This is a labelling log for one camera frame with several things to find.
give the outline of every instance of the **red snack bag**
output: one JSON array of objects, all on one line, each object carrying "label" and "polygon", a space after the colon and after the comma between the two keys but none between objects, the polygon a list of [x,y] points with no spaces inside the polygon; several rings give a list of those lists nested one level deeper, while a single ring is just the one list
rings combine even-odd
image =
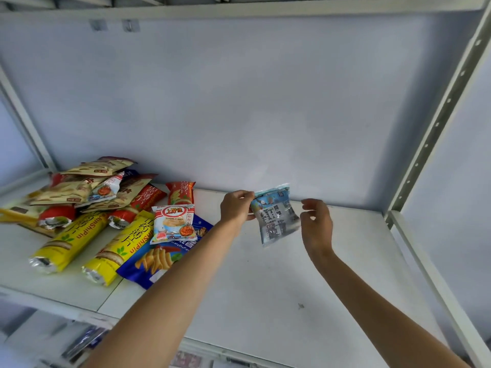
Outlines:
[{"label": "red snack bag", "polygon": [[169,182],[165,185],[170,190],[168,205],[194,204],[193,186],[196,182]]},{"label": "red snack bag", "polygon": [[109,225],[118,229],[127,227],[138,213],[150,209],[153,204],[166,196],[167,193],[160,191],[157,187],[151,184],[146,185],[128,206],[115,210],[109,216]]},{"label": "red snack bag", "polygon": [[49,207],[39,215],[37,225],[45,229],[67,227],[76,217],[73,204],[57,204]]}]

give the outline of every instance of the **pile of snack bags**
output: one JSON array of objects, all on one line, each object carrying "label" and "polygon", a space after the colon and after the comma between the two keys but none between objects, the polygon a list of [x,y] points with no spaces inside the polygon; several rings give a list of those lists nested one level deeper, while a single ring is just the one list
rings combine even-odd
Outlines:
[{"label": "pile of snack bags", "polygon": [[[43,273],[61,272],[108,225],[121,230],[83,267],[108,286],[121,275],[149,288],[212,225],[194,215],[195,182],[150,184],[157,174],[129,169],[135,162],[104,156],[52,175],[48,186],[0,208],[0,222],[52,239],[29,259]],[[154,205],[168,197],[166,205]]]}]

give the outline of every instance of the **blue snack bag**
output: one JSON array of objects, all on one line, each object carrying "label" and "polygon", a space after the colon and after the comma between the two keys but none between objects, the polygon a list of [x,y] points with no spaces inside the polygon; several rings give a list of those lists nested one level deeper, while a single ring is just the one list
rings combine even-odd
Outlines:
[{"label": "blue snack bag", "polygon": [[150,241],[144,244],[116,271],[121,277],[135,282],[144,289],[149,289],[162,275],[169,270],[174,262],[188,253],[189,249],[213,227],[196,214],[193,227],[198,239],[196,241],[169,241],[150,246]]},{"label": "blue snack bag", "polygon": [[259,221],[263,247],[300,228],[300,218],[293,211],[289,193],[288,184],[254,193],[250,207]]}]

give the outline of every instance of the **person's right hand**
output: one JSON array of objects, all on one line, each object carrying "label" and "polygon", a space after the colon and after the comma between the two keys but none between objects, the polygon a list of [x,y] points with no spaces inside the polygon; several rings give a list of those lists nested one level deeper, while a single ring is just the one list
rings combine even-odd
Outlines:
[{"label": "person's right hand", "polygon": [[319,199],[305,199],[302,200],[302,204],[302,208],[308,210],[300,214],[302,240],[310,260],[320,271],[324,261],[334,254],[332,250],[332,220],[329,208]]}]

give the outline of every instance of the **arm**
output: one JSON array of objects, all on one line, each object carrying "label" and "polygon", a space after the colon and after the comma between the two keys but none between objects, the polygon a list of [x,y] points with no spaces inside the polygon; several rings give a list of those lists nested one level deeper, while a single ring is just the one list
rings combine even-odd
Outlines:
[{"label": "arm", "polygon": [[249,215],[254,192],[225,195],[221,220],[128,310],[86,368],[169,366],[208,284]]},{"label": "arm", "polygon": [[440,341],[367,285],[332,250],[332,220],[321,200],[303,200],[302,239],[316,269],[391,368],[468,368]]}]

